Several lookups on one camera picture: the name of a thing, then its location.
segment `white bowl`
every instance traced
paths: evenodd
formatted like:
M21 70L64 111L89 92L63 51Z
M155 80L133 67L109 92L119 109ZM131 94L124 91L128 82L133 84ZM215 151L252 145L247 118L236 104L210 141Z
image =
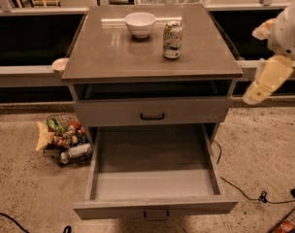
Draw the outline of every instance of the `white bowl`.
M137 12L129 14L125 18L125 23L130 31L137 38L145 38L153 29L155 16L150 13Z

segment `black cable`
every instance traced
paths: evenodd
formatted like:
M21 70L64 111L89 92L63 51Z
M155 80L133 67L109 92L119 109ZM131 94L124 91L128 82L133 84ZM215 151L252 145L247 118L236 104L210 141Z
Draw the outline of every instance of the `black cable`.
M221 147L221 145L216 141L216 140L213 140L217 145L218 145L218 148L219 148L219 155L218 155L218 158L217 158L217 161L216 161L216 165L218 164L221 156L222 156L222 153L223 153L223 149ZM295 202L295 199L293 200L287 200L287 201L279 201L279 202L271 202L269 200L267 200L266 196L267 196L267 191L266 190L263 190L261 195L259 196L259 198L250 198L249 196L247 196L239 187L237 187L236 185L234 185L233 183L230 183L229 181L227 181L226 179L224 179L223 177L221 177L226 183L232 185L233 187L235 187L236 189L238 189L242 195L247 198L248 200L250 201L262 201L263 203L268 203L268 204L272 204L272 205L279 205L279 204L287 204L287 203L293 203Z
M23 232L25 233L30 233L29 231L27 231L26 229L24 229L15 219L13 219L12 217L6 215L6 214L3 214L3 213L0 213L0 216L4 216L6 217L7 219L11 220L12 222L14 222Z

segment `can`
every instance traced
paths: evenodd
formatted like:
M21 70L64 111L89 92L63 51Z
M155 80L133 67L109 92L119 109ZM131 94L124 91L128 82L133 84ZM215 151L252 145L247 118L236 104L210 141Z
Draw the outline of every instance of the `can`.
M164 28L163 55L166 58L180 57L183 27L180 20L168 21Z

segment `closed drawer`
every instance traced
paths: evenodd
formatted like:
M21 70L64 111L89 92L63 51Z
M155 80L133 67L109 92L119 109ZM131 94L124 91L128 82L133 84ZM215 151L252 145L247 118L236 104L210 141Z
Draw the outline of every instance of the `closed drawer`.
M203 124L98 128L82 219L229 213Z
M84 126L121 126L224 121L227 97L80 101L75 111Z

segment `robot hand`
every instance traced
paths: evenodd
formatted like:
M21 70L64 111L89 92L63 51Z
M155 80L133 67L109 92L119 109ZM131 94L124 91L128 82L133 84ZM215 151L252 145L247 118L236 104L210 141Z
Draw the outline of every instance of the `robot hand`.
M268 48L275 55L260 63L255 79L243 97L248 104L255 105L272 95L293 73L295 60L295 1L277 18L265 21L252 35L268 39Z

